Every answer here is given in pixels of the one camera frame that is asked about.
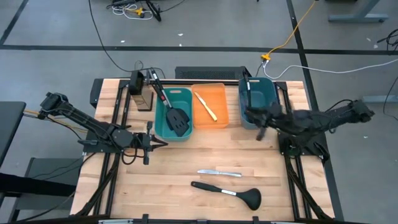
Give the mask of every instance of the teal plastic basket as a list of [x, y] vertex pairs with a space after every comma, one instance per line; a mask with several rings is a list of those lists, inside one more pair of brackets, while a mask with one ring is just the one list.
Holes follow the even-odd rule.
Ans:
[[[251, 106], [262, 107], [270, 106], [272, 102], [277, 102], [274, 83], [268, 78], [249, 78], [251, 89]], [[246, 83], [243, 79], [239, 81], [239, 107], [241, 112], [241, 123], [245, 129], [257, 129], [257, 126], [249, 121], [244, 114], [248, 104], [248, 94]]]
[[167, 108], [161, 100], [156, 101], [155, 133], [165, 141], [186, 141], [192, 134], [192, 92], [187, 88], [165, 88], [166, 96], [174, 108], [183, 109], [190, 118], [189, 129], [183, 136], [178, 137], [175, 131], [170, 130], [166, 122]]

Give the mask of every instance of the wooden table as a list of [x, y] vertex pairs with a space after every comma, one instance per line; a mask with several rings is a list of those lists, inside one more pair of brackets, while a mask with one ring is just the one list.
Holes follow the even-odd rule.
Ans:
[[[119, 79], [104, 80], [96, 119], [111, 121], [118, 83]], [[308, 109], [303, 83], [287, 82], [287, 86], [292, 106]], [[260, 220], [294, 219], [284, 157], [278, 150], [276, 131], [269, 128], [266, 137], [261, 142], [256, 141], [257, 130], [241, 127], [238, 88], [226, 86], [226, 95], [227, 128], [194, 129], [188, 141], [170, 142], [167, 147], [150, 152], [148, 166], [142, 164], [142, 159], [129, 166], [120, 162], [112, 218], [141, 218], [147, 213], [149, 218], [155, 219], [252, 220], [253, 216]], [[127, 125], [132, 128], [129, 130], [145, 131], [146, 122], [154, 120], [154, 111], [138, 112], [131, 100]], [[79, 211], [96, 190], [103, 157], [104, 154], [97, 153], [81, 169], [71, 214]], [[302, 156], [302, 163], [308, 191], [324, 212], [334, 217], [321, 160], [315, 156]], [[197, 174], [199, 169], [241, 172], [243, 177]], [[233, 191], [256, 187], [262, 194], [261, 207], [252, 211], [236, 197], [196, 189], [190, 186], [193, 180]], [[303, 217], [302, 197], [297, 188], [296, 191]], [[107, 192], [104, 192], [100, 213], [104, 212]]]

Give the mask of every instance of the orange plastic bin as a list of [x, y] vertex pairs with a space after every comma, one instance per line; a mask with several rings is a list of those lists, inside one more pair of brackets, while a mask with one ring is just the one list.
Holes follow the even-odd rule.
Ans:
[[[195, 128], [225, 128], [229, 123], [226, 104], [225, 86], [222, 83], [192, 85], [193, 125]], [[217, 116], [214, 121], [206, 108], [200, 103], [194, 92], [197, 92], [206, 105]]]

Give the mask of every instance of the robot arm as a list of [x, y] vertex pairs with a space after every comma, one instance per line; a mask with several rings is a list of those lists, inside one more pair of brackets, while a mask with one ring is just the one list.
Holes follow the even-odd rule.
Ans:
[[[75, 123], [95, 133], [98, 141], [115, 147], [120, 153], [122, 153], [123, 149], [130, 147], [144, 150], [145, 165], [149, 163], [148, 152], [152, 152], [157, 147], [167, 145], [166, 142], [150, 134], [152, 122], [148, 122], [146, 133], [131, 133], [117, 124], [98, 121], [76, 109], [68, 102], [68, 98], [60, 93], [47, 93], [46, 99], [44, 99], [40, 105], [42, 109], [40, 110], [39, 118], [41, 119], [46, 118], [50, 114], [53, 116], [64, 115]], [[151, 141], [160, 144], [153, 146], [150, 144]]]
[[321, 111], [296, 110], [284, 114], [277, 103], [263, 108], [247, 108], [246, 115], [260, 128], [257, 140], [260, 141], [267, 127], [291, 136], [316, 136], [331, 131], [345, 123], [365, 123], [371, 120], [374, 112], [361, 100], [356, 100], [336, 109]]

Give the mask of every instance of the floor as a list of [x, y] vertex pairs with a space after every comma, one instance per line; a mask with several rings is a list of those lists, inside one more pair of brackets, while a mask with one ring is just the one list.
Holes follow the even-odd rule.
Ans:
[[[48, 91], [69, 97], [77, 108], [93, 115], [89, 105], [94, 78], [128, 76], [118, 70], [99, 47], [88, 9], [81, 0], [25, 0], [21, 16], [0, 45], [0, 100], [25, 101], [27, 108], [39, 110]], [[286, 1], [186, 0], [163, 13], [163, 21], [134, 21], [106, 10], [108, 0], [92, 0], [93, 14], [110, 54], [125, 69], [141, 60], [146, 67], [156, 66], [174, 77], [176, 66], [244, 65], [254, 74], [261, 51], [282, 44], [292, 31]], [[162, 0], [167, 8], [179, 0]], [[312, 1], [292, 0], [301, 18]], [[387, 13], [382, 24], [331, 24], [329, 14], [353, 12], [367, 1], [319, 1], [300, 26], [310, 67], [325, 70], [352, 70], [395, 59], [376, 45], [398, 23], [398, 2], [381, 1], [372, 12]], [[0, 33], [7, 29], [22, 0], [0, 0]], [[145, 47], [172, 47], [149, 49]], [[216, 52], [184, 47], [218, 47]], [[289, 65], [300, 65], [294, 39], [284, 53], [272, 54], [268, 74], [278, 76]], [[308, 49], [320, 49], [311, 54]], [[397, 76], [398, 63], [344, 75], [311, 72], [321, 110], [333, 103], [365, 95], [385, 95]], [[289, 70], [281, 80], [303, 80], [299, 68]], [[333, 135], [327, 134], [345, 220], [367, 223], [392, 223], [398, 207], [398, 151], [395, 133], [398, 123], [382, 113], [381, 104], [369, 104], [375, 111], [366, 124], [347, 124]], [[396, 105], [387, 105], [389, 114], [398, 115]], [[31, 157], [81, 156], [82, 147], [67, 129], [51, 123], [24, 118], [0, 171], [24, 175]], [[13, 200], [6, 199], [0, 210], [5, 222]], [[21, 218], [38, 211], [28, 211]], [[68, 212], [50, 213], [59, 217]]]

